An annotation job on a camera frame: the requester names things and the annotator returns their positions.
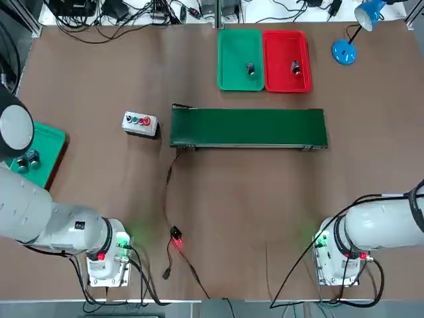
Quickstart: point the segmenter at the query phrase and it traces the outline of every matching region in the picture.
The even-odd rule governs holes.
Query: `control panel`
[[[122,128],[129,134],[154,138],[158,129],[158,120],[155,116],[126,111],[122,120]]]

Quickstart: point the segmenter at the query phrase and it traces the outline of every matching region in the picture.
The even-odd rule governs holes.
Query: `metal frame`
[[[215,28],[223,28],[222,8],[222,0],[215,0]]]
[[[37,21],[34,15],[32,15],[32,13],[21,3],[20,0],[9,0],[9,2],[32,32],[32,37],[39,38],[41,35],[42,25]]]
[[[419,0],[418,3],[414,6],[411,12],[406,16],[405,22],[408,30],[413,30],[413,22],[424,9],[424,1]]]

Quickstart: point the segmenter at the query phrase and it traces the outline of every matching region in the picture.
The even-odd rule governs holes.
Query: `black cable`
[[[419,194],[417,195],[418,197],[424,197],[424,194]],[[353,203],[351,203],[350,205],[348,205],[347,207],[345,207],[344,209],[342,209],[340,212],[338,212],[324,227],[322,230],[320,230],[320,234],[325,231],[332,222],[334,222],[337,217],[339,217],[340,215],[342,215],[344,212],[346,212],[347,210],[349,210],[351,207],[354,207],[356,205],[360,205],[363,203],[369,203],[369,202],[376,202],[376,201],[389,201],[389,200],[405,200],[408,198],[407,194],[403,194],[402,196],[398,196],[398,197],[391,197],[391,196],[383,196],[382,194],[370,194],[370,195],[364,195],[362,197],[359,197],[358,199],[356,199]],[[286,282],[288,281],[290,275],[292,274],[292,272],[295,270],[295,268],[297,267],[297,265],[301,262],[301,260],[303,259],[303,257],[306,255],[306,253],[309,251],[309,249],[315,244],[315,242],[317,241],[317,239],[319,238],[320,235],[316,235],[316,237],[312,240],[312,242],[307,246],[307,248],[303,251],[303,253],[301,254],[301,256],[296,260],[295,264],[291,267],[290,271],[288,272],[286,278],[284,279],[283,283],[281,284],[279,290],[277,291],[277,294],[275,295],[274,299],[272,300],[272,303],[270,305],[270,309],[273,308],[277,308],[277,307],[283,307],[285,306],[284,304],[279,304],[279,305],[275,305],[275,302],[278,299],[278,296],[280,295],[281,291],[283,290],[284,286],[286,285]]]
[[[350,301],[346,301],[346,300],[340,300],[339,303],[342,303],[344,305],[348,305],[351,307],[356,307],[356,308],[370,308],[373,307],[375,305],[377,305],[377,303],[381,300],[382,296],[383,296],[383,291],[384,291],[384,271],[383,268],[381,266],[381,264],[374,259],[373,263],[375,263],[380,271],[380,289],[378,290],[378,294],[377,297],[370,303],[352,303]]]
[[[191,265],[190,261],[187,259],[187,257],[184,255],[183,251],[180,250],[180,248],[177,246],[177,244],[175,244],[174,240],[172,240],[172,244],[174,245],[175,249],[178,251],[178,253],[184,258],[185,262],[187,262],[188,267],[191,270],[191,273],[193,274],[195,281],[197,282],[197,285],[200,286],[201,290],[203,291],[203,293],[205,294],[205,296],[207,297],[207,299],[211,299],[209,297],[209,294],[206,292],[205,288],[203,287],[203,284],[201,283],[200,277],[196,272],[196,269],[194,268],[193,265]]]
[[[138,264],[140,266],[140,271],[142,271],[142,264],[141,264],[141,257],[140,254],[136,251],[134,247],[131,247],[131,250],[134,251]],[[143,295],[143,277],[140,275],[140,305],[138,305],[138,308],[140,307],[146,307],[147,305],[144,304],[144,295]]]
[[[241,19],[242,19],[242,22],[244,24],[244,13],[243,13],[243,6],[241,4],[241,0],[240,0],[240,12],[241,12]]]
[[[95,309],[93,309],[93,310],[86,310],[86,309],[85,309],[85,305],[87,305],[87,302],[86,302],[86,301],[82,304],[82,311],[83,311],[84,313],[95,313],[97,310],[99,310],[99,309],[103,308],[103,305],[100,305],[99,307],[97,307],[97,308],[95,308]]]
[[[346,27],[346,29],[345,29],[345,32],[346,32],[346,34],[347,34],[347,36],[349,37],[349,40],[351,40],[351,36],[350,36],[350,34],[349,34],[349,29],[350,28],[353,28],[353,27],[359,27],[359,24],[358,23],[356,23],[356,24],[354,24],[354,25],[348,25],[347,27]]]
[[[352,256],[352,247],[349,250],[349,254],[347,255],[347,260],[346,260],[346,264],[344,264],[344,271],[343,271],[343,279],[342,279],[342,286],[340,287],[340,293],[339,293],[339,298],[338,300],[336,300],[336,303],[340,302],[340,300],[343,297],[343,292],[345,291],[345,278],[346,278],[346,271],[347,271],[347,266],[349,264],[349,260],[350,257]]]
[[[144,272],[141,270],[140,266],[136,262],[134,262],[134,260],[131,260],[131,259],[129,260],[129,263],[131,265],[133,265],[138,270],[138,272],[140,273],[140,275],[142,276],[142,279],[144,280],[144,283],[146,284],[147,290],[148,290],[150,296],[152,297],[152,299],[154,300],[155,304],[156,305],[159,305],[159,306],[167,306],[167,305],[169,305],[170,303],[162,303],[159,300],[159,298],[156,295],[156,293],[153,292],[152,287],[150,287],[150,284],[149,284],[149,282],[147,280],[147,277],[146,277],[146,275],[144,275]]]
[[[321,10],[328,10],[328,9],[329,9],[329,7],[331,7],[331,3],[330,3],[329,5],[327,5],[326,7],[324,7],[324,8],[318,7],[318,9],[321,9]]]
[[[170,238],[168,245],[166,245],[166,254],[168,255],[169,264],[168,264],[168,267],[165,269],[164,274],[162,275],[164,280],[167,280],[171,275],[171,269],[172,269],[172,256],[171,256],[171,253],[170,253],[171,241],[172,241],[172,237]]]
[[[304,1],[304,2],[303,2],[303,5],[302,5],[302,7],[301,7],[300,9],[302,10],[302,9],[303,9],[303,7],[305,7],[305,9],[304,9],[302,12],[300,12],[300,13],[297,15],[297,17],[293,19],[293,21],[292,21],[292,22],[296,22],[297,18],[299,18],[302,14],[304,14],[304,13],[306,12],[306,10],[307,10],[307,2],[306,2],[306,1]]]
[[[39,254],[43,254],[43,255],[52,255],[52,256],[61,256],[61,257],[72,256],[72,254],[65,253],[64,250],[61,251],[61,252],[59,252],[59,253],[55,253],[55,252],[47,252],[45,250],[39,250],[39,249],[34,248],[32,246],[29,246],[29,245],[22,245],[22,246],[25,247],[25,248],[27,248],[27,249],[29,249],[29,250],[31,250],[31,251],[33,251],[33,252],[36,252],[36,253],[39,253]]]
[[[75,39],[75,40],[78,40],[78,41],[80,41],[80,42],[82,42],[82,43],[86,43],[86,44],[105,44],[105,43],[108,43],[108,42],[110,42],[110,41],[112,41],[112,40],[116,40],[116,39],[118,39],[118,38],[120,38],[121,36],[123,36],[124,34],[127,34],[127,33],[130,33],[130,32],[134,32],[134,31],[137,31],[137,30],[141,30],[142,28],[144,28],[144,27],[147,27],[147,26],[149,26],[149,25],[166,25],[166,24],[168,24],[168,21],[167,20],[165,20],[163,23],[151,23],[151,24],[149,24],[149,25],[143,25],[143,26],[140,26],[140,27],[138,27],[138,28],[133,28],[133,29],[130,29],[130,30],[126,30],[125,32],[122,32],[122,33],[120,33],[119,34],[119,32],[121,31],[121,29],[124,27],[124,26],[126,26],[126,25],[128,25],[131,21],[133,21],[133,23],[139,18],[139,17],[141,17],[143,14],[145,14],[145,13],[148,13],[149,11],[149,9],[151,9],[151,6],[152,6],[152,3],[151,2],[149,2],[149,3],[147,3],[142,9],[140,9],[140,10],[138,10],[135,14],[133,14],[131,17],[129,17],[125,22],[123,22],[120,26],[119,26],[119,28],[115,31],[115,33],[113,33],[113,35],[112,36],[107,36],[106,34],[103,34],[100,30],[99,30],[99,28],[98,28],[98,26],[101,26],[101,19],[105,16],[103,13],[101,13],[90,25],[78,25],[78,26],[72,26],[70,23],[68,23],[67,21],[64,21],[64,20],[62,20],[60,17],[58,17],[58,16],[55,16],[56,17],[56,24],[58,25],[58,28],[62,31],[62,32],[64,32],[65,34],[67,34],[68,36],[70,36],[70,37],[72,37],[73,39]],[[94,41],[88,41],[88,40],[84,40],[84,39],[82,39],[82,38],[79,38],[79,37],[77,37],[77,36],[75,36],[75,35],[73,35],[72,33],[75,33],[75,32],[81,32],[81,31],[85,31],[85,30],[87,30],[89,27],[92,27],[92,26],[95,26],[96,27],[96,29],[97,29],[97,31],[98,31],[98,33],[100,34],[100,35],[102,35],[103,37],[105,37],[106,38],[106,40],[102,40],[102,41],[97,41],[97,42],[94,42]]]
[[[234,316],[233,305],[231,305],[230,300],[228,298],[223,298],[223,300],[227,301],[227,303],[229,304],[230,309],[231,309],[231,315],[233,315],[233,318],[236,318],[236,316]]]
[[[307,5],[306,5],[306,8],[303,9],[305,7],[305,1],[303,2],[303,5],[301,6],[300,9],[289,9],[283,3],[280,3],[280,2],[278,2],[276,0],[272,0],[272,2],[274,2],[274,3],[278,4],[278,5],[283,6],[288,12],[296,12],[296,14],[295,15],[292,15],[290,17],[282,17],[282,18],[267,17],[267,18],[260,19],[259,21],[256,21],[255,23],[261,23],[262,21],[265,21],[265,20],[279,20],[279,21],[283,21],[283,20],[290,20],[291,18],[294,18],[294,20],[293,20],[293,22],[294,22],[300,15],[304,14],[306,12],[306,10],[307,10]]]
[[[181,152],[178,153],[176,155],[176,157],[174,158],[174,160],[172,160],[169,168],[168,168],[168,173],[166,174],[166,181],[165,181],[165,187],[164,187],[164,192],[163,192],[163,196],[162,196],[162,212],[164,214],[164,218],[165,218],[165,222],[166,225],[168,226],[168,229],[170,230],[172,228],[172,225],[168,219],[168,216],[166,214],[166,196],[168,194],[168,186],[172,177],[172,170],[174,169],[174,166],[178,160],[178,158],[181,156]]]
[[[4,25],[4,23],[1,22],[1,21],[0,21],[0,27],[3,29],[3,32],[6,34],[7,38],[9,39],[10,43],[12,44],[12,48],[15,51],[15,54],[16,54],[17,74],[16,74],[15,86],[12,89],[12,94],[15,94],[16,93],[16,90],[18,89],[19,80],[21,79],[21,74],[22,74],[21,56],[19,55],[19,51],[18,51],[18,48],[16,46],[15,41],[13,40],[13,37],[11,36],[11,34],[9,33],[9,31],[7,30],[7,28]]]

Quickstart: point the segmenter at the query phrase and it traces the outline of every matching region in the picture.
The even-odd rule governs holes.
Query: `lamp base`
[[[351,65],[356,60],[356,48],[347,40],[337,40],[331,48],[333,58],[342,65]]]

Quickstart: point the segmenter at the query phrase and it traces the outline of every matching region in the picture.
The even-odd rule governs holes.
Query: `red tray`
[[[307,93],[312,89],[311,67],[306,36],[301,31],[275,30],[262,34],[265,88],[281,93]],[[298,61],[301,73],[292,72]]]

